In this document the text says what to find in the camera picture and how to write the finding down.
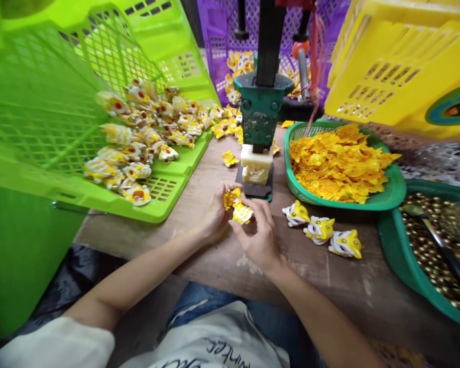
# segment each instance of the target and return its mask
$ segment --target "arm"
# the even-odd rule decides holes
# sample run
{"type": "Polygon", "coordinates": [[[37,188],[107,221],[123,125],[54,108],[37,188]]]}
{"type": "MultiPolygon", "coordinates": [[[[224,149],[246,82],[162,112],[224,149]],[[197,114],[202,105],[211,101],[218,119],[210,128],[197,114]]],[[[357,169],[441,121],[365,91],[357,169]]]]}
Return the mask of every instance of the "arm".
{"type": "Polygon", "coordinates": [[[258,232],[248,236],[230,221],[247,256],[269,277],[290,302],[328,366],[385,366],[358,329],[282,256],[274,240],[274,222],[266,201],[242,198],[252,208],[258,232]]]}
{"type": "Polygon", "coordinates": [[[149,250],[110,274],[70,307],[63,316],[77,322],[112,330],[123,314],[144,298],[182,262],[219,239],[227,224],[223,194],[239,187],[221,185],[197,227],[149,250]]]}

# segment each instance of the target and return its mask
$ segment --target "white t-shirt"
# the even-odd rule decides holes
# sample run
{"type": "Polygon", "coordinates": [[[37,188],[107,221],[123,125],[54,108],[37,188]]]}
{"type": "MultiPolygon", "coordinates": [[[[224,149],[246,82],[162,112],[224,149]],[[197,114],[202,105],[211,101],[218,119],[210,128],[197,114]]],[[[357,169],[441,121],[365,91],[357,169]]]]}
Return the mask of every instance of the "white t-shirt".
{"type": "MultiPolygon", "coordinates": [[[[114,336],[99,328],[60,317],[19,336],[0,349],[0,368],[105,367],[114,336]]],[[[153,352],[138,355],[122,368],[289,368],[285,350],[256,328],[242,302],[233,302],[169,330],[153,352]]]]}

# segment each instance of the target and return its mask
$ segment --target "forearm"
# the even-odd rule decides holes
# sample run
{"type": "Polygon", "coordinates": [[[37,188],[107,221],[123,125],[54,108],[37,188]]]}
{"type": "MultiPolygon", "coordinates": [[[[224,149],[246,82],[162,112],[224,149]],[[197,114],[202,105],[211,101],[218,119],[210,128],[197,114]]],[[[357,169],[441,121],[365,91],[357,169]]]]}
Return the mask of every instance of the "forearm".
{"type": "Polygon", "coordinates": [[[287,261],[277,264],[267,275],[290,302],[328,366],[385,365],[348,318],[287,261]]]}
{"type": "Polygon", "coordinates": [[[205,243],[200,232],[188,231],[149,250],[110,274],[78,300],[64,316],[112,330],[119,318],[144,298],[205,243]]]}

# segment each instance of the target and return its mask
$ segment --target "person's left hand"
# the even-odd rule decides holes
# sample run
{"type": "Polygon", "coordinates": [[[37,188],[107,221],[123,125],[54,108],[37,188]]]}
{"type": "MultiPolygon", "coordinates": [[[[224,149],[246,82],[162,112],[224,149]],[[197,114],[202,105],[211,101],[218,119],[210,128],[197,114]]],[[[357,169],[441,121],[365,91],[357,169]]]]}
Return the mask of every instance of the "person's left hand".
{"type": "Polygon", "coordinates": [[[203,218],[198,221],[196,230],[204,237],[206,244],[214,244],[219,241],[228,226],[230,210],[225,211],[223,206],[223,195],[227,191],[235,188],[242,189],[243,186],[238,183],[222,183],[213,194],[210,205],[206,210],[203,218]]]}

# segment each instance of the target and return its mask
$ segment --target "wooden workbench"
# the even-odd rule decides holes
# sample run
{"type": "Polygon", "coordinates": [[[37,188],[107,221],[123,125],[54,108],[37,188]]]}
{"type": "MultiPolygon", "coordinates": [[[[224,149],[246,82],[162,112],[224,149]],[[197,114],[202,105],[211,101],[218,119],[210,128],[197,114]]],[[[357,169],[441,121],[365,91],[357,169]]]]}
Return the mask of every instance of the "wooden workbench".
{"type": "MultiPolygon", "coordinates": [[[[285,132],[278,128],[275,135],[282,149],[285,132]]],[[[235,180],[237,166],[229,169],[221,160],[221,154],[228,149],[238,158],[240,145],[232,136],[210,142],[163,224],[154,226],[110,214],[87,217],[75,242],[130,260],[188,229],[203,214],[219,183],[235,180]]],[[[358,230],[363,245],[361,260],[329,253],[325,246],[317,246],[305,237],[301,228],[288,227],[281,209],[296,198],[288,189],[282,151],[274,156],[274,165],[271,211],[280,250],[295,269],[344,311],[366,336],[460,366],[460,326],[392,273],[381,249],[375,213],[308,205],[310,215],[335,218],[335,230],[358,230]]],[[[242,256],[240,244],[229,229],[220,244],[196,254],[176,274],[239,296],[290,308],[265,276],[251,273],[249,264],[237,265],[242,256]]]]}

